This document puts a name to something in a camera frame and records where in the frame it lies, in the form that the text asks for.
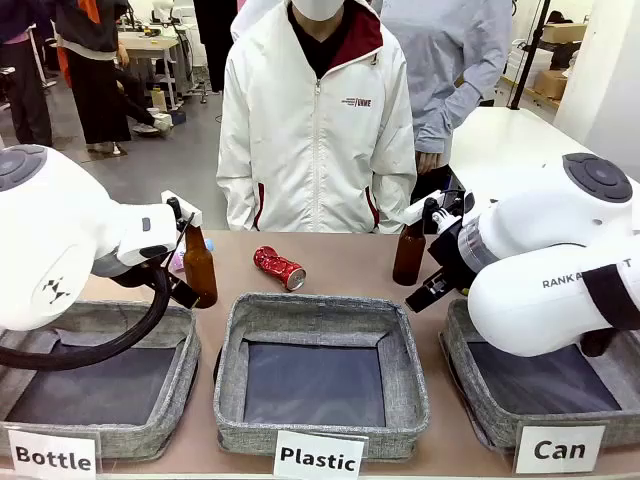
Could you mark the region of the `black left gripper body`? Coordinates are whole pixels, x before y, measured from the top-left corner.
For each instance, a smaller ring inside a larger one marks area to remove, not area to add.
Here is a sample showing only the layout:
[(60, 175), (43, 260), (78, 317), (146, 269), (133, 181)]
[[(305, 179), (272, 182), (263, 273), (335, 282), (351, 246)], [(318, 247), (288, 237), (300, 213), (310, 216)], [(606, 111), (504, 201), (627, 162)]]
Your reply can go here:
[(193, 309), (200, 296), (185, 281), (180, 278), (170, 278), (170, 297), (182, 307)]

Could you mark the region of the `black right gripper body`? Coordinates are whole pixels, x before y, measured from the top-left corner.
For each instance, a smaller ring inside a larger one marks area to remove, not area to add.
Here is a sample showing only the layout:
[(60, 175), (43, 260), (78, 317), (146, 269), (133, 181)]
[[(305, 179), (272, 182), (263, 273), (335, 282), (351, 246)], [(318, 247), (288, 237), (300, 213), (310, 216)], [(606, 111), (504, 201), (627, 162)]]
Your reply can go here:
[(427, 279), (427, 287), (437, 301), (452, 290), (468, 290), (476, 273), (465, 263), (458, 247), (462, 221), (457, 220), (438, 235), (428, 248), (431, 257), (439, 264), (439, 270)]

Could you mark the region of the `hand of grey shirt person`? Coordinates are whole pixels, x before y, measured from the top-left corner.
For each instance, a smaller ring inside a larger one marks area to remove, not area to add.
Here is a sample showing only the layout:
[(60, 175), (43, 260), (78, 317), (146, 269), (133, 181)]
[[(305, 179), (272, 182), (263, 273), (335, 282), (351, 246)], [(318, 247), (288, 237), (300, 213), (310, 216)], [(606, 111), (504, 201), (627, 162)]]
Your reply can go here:
[(416, 151), (416, 168), (419, 175), (425, 175), (436, 169), (441, 160), (441, 153), (425, 153)]

